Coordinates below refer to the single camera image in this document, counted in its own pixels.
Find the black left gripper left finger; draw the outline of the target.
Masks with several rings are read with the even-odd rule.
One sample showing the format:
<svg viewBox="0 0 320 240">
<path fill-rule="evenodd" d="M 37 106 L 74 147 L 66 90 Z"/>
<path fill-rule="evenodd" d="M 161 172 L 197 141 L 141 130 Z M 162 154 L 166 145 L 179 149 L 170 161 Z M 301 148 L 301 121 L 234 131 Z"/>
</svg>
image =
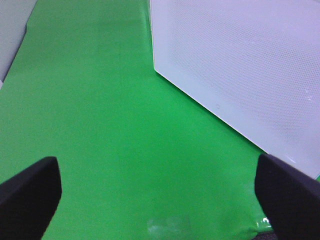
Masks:
<svg viewBox="0 0 320 240">
<path fill-rule="evenodd" d="M 47 156 L 0 185 L 0 238 L 40 240 L 62 196 L 58 160 Z"/>
</svg>

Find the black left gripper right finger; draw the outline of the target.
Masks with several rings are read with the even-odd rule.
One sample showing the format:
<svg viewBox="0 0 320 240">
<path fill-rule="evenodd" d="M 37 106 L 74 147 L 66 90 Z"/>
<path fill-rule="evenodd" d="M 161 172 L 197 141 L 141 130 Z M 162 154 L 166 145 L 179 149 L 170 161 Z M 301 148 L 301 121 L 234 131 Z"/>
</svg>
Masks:
<svg viewBox="0 0 320 240">
<path fill-rule="evenodd" d="M 320 238 L 320 183 L 270 154 L 258 157 L 254 193 L 279 240 Z"/>
</svg>

